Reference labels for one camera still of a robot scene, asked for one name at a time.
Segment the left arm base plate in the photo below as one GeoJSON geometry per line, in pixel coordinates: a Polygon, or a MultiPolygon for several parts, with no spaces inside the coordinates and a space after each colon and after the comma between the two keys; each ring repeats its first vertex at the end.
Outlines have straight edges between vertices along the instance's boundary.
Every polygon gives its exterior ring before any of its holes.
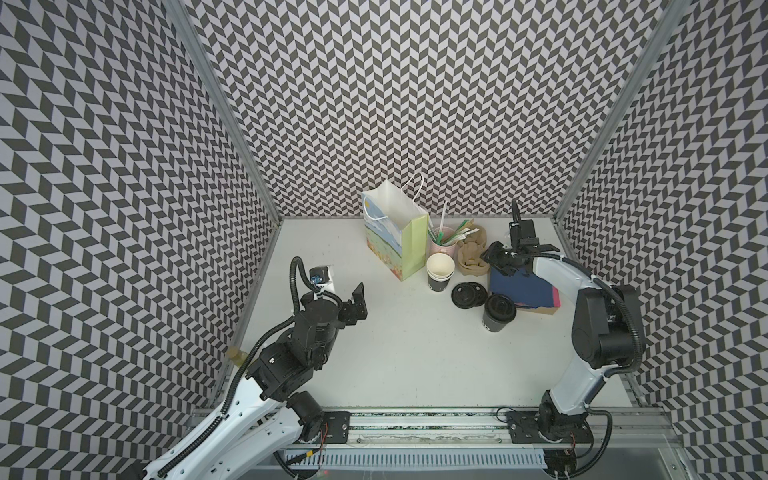
{"type": "Polygon", "coordinates": [[[346,444],[350,433],[350,420],[349,411],[324,411],[303,427],[299,439],[302,443],[317,445],[346,444]]]}

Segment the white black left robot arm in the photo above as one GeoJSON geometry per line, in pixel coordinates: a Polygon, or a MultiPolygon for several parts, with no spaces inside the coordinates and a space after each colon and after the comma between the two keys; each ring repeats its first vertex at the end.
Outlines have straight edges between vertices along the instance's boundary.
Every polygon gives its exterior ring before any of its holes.
{"type": "Polygon", "coordinates": [[[362,284],[348,301],[321,291],[295,296],[294,314],[249,352],[223,402],[156,460],[122,479],[236,479],[296,442],[316,439],[324,410],[303,390],[329,358],[339,330],[367,317],[362,284]]]}

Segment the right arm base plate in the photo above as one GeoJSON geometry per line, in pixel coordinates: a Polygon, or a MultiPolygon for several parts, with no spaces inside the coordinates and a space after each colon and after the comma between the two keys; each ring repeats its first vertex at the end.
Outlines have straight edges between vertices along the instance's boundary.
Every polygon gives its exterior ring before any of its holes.
{"type": "Polygon", "coordinates": [[[540,420],[538,411],[513,410],[507,411],[505,416],[513,444],[571,445],[594,441],[587,413],[563,415],[555,412],[540,420]]]}

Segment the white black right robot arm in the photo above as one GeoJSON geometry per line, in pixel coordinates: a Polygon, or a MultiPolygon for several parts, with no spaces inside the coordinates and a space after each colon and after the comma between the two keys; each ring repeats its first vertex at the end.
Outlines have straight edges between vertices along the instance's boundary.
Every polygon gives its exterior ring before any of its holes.
{"type": "Polygon", "coordinates": [[[542,244],[529,219],[511,206],[510,246],[491,243],[481,258],[505,277],[521,272],[542,279],[574,303],[571,344],[574,356],[565,373],[543,394],[535,413],[513,414],[511,424],[536,434],[538,442],[560,443],[588,430],[595,414],[592,401],[615,375],[638,370],[645,352],[645,334],[638,292],[628,285],[610,285],[587,267],[542,244]]]}

